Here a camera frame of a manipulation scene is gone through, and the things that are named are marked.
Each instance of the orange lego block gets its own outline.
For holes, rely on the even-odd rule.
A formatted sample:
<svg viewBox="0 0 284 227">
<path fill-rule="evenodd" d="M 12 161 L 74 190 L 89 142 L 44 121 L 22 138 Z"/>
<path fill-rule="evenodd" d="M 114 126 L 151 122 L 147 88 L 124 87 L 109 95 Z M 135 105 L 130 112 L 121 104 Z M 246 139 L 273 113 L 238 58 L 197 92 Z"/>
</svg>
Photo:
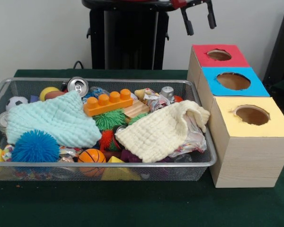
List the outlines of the orange lego block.
<svg viewBox="0 0 284 227">
<path fill-rule="evenodd" d="M 123 89 L 120 93 L 113 91 L 109 96 L 101 94 L 99 100 L 95 97 L 88 98 L 86 104 L 83 106 L 83 110 L 87 116 L 92 117 L 108 111 L 125 108 L 132 104 L 131 91 Z"/>
</svg>

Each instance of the wooden stacking box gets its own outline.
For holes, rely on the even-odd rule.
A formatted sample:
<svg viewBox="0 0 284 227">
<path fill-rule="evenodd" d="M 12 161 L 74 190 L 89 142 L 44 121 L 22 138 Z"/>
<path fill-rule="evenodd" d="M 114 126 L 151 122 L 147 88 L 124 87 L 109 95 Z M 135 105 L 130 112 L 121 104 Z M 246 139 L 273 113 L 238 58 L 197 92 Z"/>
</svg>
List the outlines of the wooden stacking box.
<svg viewBox="0 0 284 227">
<path fill-rule="evenodd" d="M 194 82 L 218 161 L 216 187 L 274 187 L 284 166 L 284 116 L 235 45 L 193 45 Z"/>
</svg>

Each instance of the circular hole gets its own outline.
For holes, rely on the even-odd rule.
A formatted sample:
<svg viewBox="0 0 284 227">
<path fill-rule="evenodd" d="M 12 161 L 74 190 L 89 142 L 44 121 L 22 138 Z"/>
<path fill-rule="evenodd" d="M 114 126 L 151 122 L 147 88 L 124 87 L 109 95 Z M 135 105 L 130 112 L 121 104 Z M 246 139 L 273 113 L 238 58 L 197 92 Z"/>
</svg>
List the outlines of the circular hole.
<svg viewBox="0 0 284 227">
<path fill-rule="evenodd" d="M 227 53 L 226 51 L 222 50 L 212 50 L 207 53 L 208 57 L 211 59 L 217 60 L 217 61 L 228 61 L 231 59 L 231 55 Z"/>
<path fill-rule="evenodd" d="M 269 113 L 254 105 L 240 106 L 235 114 L 248 124 L 262 125 L 269 121 Z"/>
<path fill-rule="evenodd" d="M 217 80 L 226 88 L 231 90 L 243 90 L 250 86 L 250 80 L 245 76 L 234 73 L 225 72 L 217 76 Z"/>
</svg>

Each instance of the white wall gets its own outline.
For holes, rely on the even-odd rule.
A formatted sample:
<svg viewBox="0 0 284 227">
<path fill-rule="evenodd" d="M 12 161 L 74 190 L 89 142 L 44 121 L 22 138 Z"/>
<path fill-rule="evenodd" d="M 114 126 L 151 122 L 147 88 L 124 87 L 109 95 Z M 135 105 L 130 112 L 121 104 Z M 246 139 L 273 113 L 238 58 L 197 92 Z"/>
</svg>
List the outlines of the white wall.
<svg viewBox="0 0 284 227">
<path fill-rule="evenodd" d="M 195 44 L 237 44 L 262 78 L 284 15 L 284 0 L 213 0 L 217 27 L 206 4 L 188 9 L 195 35 L 187 36 L 179 10 L 169 14 L 164 69 L 187 69 Z M 76 60 L 91 67 L 89 10 L 80 0 L 0 0 L 0 81 L 17 69 L 66 69 Z"/>
</svg>

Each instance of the wire mesh basket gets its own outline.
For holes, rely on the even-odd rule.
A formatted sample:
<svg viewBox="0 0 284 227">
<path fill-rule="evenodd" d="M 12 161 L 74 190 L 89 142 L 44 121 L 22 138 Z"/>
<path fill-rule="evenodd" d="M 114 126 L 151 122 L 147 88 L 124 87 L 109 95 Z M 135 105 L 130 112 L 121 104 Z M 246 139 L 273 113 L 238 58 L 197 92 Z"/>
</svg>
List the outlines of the wire mesh basket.
<svg viewBox="0 0 284 227">
<path fill-rule="evenodd" d="M 5 111 L 7 101 L 13 96 L 38 96 L 46 87 L 60 87 L 68 79 L 12 78 L 0 84 L 0 114 Z M 174 88 L 174 94 L 184 99 L 200 100 L 194 84 L 186 80 L 124 80 L 87 79 L 89 86 L 111 91 L 123 88 L 131 91 L 149 87 L 160 92 L 164 86 Z M 23 163 L 0 162 L 2 181 L 99 181 L 99 180 L 149 180 L 149 181 L 197 181 L 207 167 L 216 162 L 216 151 L 212 137 L 205 133 L 207 150 L 204 154 L 192 153 L 192 163 Z M 0 147 L 7 145 L 0 131 Z"/>
</svg>

